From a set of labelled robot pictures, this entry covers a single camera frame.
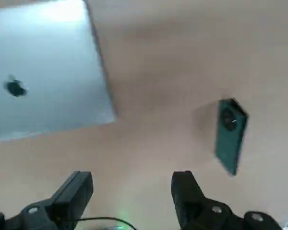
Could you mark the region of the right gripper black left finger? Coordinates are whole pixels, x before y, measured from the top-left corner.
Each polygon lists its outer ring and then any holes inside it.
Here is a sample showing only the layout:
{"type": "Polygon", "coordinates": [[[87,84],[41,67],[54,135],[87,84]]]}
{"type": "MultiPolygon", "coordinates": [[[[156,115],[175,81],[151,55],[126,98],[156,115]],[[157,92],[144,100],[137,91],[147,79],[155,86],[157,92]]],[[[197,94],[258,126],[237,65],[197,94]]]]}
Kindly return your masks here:
{"type": "Polygon", "coordinates": [[[9,219],[0,212],[0,230],[73,230],[93,192],[92,174],[74,171],[50,198],[29,204],[9,219]]]}

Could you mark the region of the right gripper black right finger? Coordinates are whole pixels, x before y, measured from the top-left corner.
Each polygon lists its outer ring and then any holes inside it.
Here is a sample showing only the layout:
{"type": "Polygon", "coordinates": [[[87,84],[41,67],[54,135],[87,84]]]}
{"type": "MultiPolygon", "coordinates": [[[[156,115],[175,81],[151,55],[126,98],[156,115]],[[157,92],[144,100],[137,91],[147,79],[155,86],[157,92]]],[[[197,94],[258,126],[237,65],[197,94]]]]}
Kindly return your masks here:
{"type": "Polygon", "coordinates": [[[243,217],[231,208],[204,196],[191,171],[174,172],[171,194],[182,230],[280,230],[268,214],[248,211],[243,217]]]}

